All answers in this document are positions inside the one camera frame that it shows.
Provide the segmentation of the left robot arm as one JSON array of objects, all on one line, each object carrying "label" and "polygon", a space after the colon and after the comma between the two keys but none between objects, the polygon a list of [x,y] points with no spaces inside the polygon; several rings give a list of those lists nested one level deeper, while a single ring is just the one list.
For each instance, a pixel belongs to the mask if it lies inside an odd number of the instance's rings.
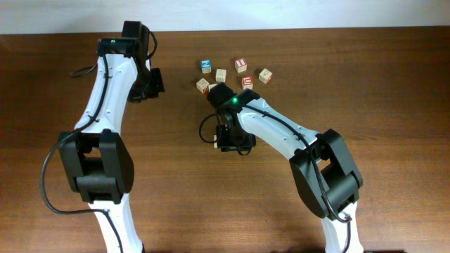
[{"label": "left robot arm", "polygon": [[97,74],[89,102],[75,129],[58,137],[71,190],[96,215],[108,252],[144,252],[129,204],[134,163],[121,138],[127,103],[164,91],[160,70],[151,66],[155,35],[139,21],[124,22],[118,38],[98,42]]}]

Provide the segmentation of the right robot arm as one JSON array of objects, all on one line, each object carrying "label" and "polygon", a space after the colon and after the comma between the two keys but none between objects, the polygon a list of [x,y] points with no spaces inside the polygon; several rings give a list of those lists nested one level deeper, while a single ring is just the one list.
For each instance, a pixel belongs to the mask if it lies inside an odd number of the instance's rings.
[{"label": "right robot arm", "polygon": [[356,208],[362,175],[338,132],[324,133],[294,123],[251,89],[234,93],[224,83],[207,100],[217,120],[212,144],[222,152],[247,155],[262,139],[290,165],[300,199],[319,217],[327,252],[362,252]]}]

